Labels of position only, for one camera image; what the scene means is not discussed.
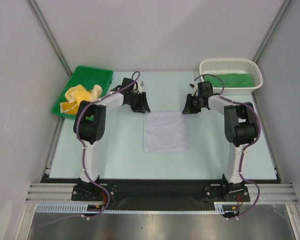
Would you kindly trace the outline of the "white towel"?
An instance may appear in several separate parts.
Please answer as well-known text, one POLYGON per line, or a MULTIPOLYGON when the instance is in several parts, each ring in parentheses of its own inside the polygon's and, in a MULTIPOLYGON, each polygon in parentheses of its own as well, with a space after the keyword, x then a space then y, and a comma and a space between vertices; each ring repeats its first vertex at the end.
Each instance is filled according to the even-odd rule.
POLYGON ((188 149, 188 122, 180 111, 158 111, 144 115, 144 152, 178 153, 188 149))

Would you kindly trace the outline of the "green towel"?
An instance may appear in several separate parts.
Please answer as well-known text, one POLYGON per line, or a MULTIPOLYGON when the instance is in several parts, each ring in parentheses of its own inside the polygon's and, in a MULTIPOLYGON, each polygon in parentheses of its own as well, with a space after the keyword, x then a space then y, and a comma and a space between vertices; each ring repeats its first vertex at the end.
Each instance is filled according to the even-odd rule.
POLYGON ((217 78, 210 75, 204 76, 204 80, 210 82, 214 88, 222 88, 222 82, 225 88, 252 88, 255 86, 251 75, 247 73, 216 74, 215 76, 217 78))

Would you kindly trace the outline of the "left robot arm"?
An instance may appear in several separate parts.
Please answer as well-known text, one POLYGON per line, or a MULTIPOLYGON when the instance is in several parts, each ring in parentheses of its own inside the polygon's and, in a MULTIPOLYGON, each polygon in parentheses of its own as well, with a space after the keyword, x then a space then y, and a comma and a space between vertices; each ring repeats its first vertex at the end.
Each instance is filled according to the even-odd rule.
POLYGON ((79 105, 73 131, 82 145, 82 173, 79 179, 87 183, 82 194, 89 200, 95 200, 100 195, 100 187, 96 185, 100 175, 95 151, 106 130, 107 114, 124 105, 130 106, 134 113, 150 113, 147 95, 142 87, 143 84, 136 79, 125 77, 109 94, 94 101, 84 100, 79 105))

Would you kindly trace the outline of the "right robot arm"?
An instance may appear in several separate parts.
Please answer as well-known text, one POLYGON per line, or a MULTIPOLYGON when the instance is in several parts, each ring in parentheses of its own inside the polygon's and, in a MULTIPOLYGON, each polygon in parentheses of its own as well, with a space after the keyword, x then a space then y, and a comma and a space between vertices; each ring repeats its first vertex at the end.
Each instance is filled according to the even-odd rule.
POLYGON ((220 195, 232 201, 244 189, 244 163, 247 150, 260 138, 260 120, 252 103, 230 100, 214 93, 209 81, 191 83, 182 114, 198 114, 203 108, 216 111, 224 118, 224 135, 229 142, 228 163, 222 175, 220 195))

